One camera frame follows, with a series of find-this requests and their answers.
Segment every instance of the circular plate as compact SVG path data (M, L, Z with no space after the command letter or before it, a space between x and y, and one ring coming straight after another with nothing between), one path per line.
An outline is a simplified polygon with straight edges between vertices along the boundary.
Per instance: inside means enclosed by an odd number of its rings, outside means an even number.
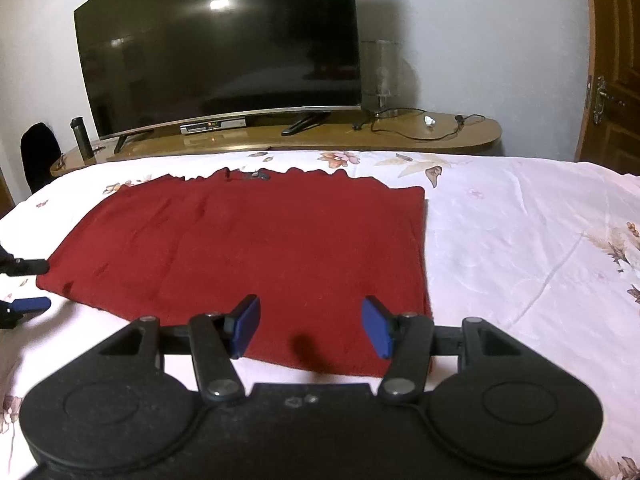
M37 385L20 413L31 449L61 465L116 470L145 462L178 440L193 417L190 392L162 372L129 380L100 373L84 383L69 377Z
M507 470L578 460L602 426L595 394L559 368L526 371L493 362L438 386L428 417L469 458Z

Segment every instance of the black chair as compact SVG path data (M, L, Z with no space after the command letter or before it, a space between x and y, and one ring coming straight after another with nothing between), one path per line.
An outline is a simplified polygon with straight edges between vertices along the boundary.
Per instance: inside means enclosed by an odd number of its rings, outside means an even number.
M54 181L49 170L62 152L53 132L44 123L34 124L22 136L20 153L24 176L32 193Z

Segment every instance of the red cloth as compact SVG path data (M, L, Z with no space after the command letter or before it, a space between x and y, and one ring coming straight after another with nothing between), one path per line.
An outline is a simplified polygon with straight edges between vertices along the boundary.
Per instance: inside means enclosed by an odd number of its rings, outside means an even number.
M122 187L90 211L37 285L127 320L183 324L262 305L247 357L334 374L382 376L362 329L369 294L395 313L430 315L424 190L344 171L221 170Z

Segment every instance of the table top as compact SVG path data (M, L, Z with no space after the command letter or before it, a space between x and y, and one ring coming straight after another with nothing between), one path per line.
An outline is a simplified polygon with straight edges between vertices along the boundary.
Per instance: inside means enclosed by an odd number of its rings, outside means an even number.
M391 118L376 120L361 130L352 124L361 115L334 113L327 122L294 136L283 137L289 124L287 118L258 118L252 126L182 135L178 126L158 128L127 139L120 153L113 153L117 139L92 142L95 156L82 160L78 148L62 155L51 167L53 176L80 170L93 164L116 160L131 160L148 156L201 155L205 153L269 151L269 150L354 150L410 151L431 153L477 153L488 149L500 139L502 129L491 119L472 117L456 131L454 115L430 114L436 123L427 127L424 114L406 112Z

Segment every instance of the white bedsheet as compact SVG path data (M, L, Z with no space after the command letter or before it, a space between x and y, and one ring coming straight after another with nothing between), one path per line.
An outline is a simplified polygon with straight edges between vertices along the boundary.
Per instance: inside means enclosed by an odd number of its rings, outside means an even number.
M459 326L464 317L484 317L587 383L605 410L589 464L607 480L640 474L640 178L584 163L407 152L146 158L100 164L57 179L0 220L0 240L17 256L46 258L118 185L167 173L209 176L224 167L329 172L342 167L349 176L374 176L389 187L424 187L426 269L436 323ZM342 214L349 204L336 203L335 208ZM39 295L33 277L0 276L0 299ZM53 304L46 314L0 331L0 399L23 397L126 324L106 312L44 295ZM235 364L249 388L255 382L316 377L249 359ZM439 358L429 386L455 367L455 360ZM195 389L188 357L168 358L166 370ZM376 379L365 380L378 385ZM0 477L21 478L34 461L19 418L3 416Z

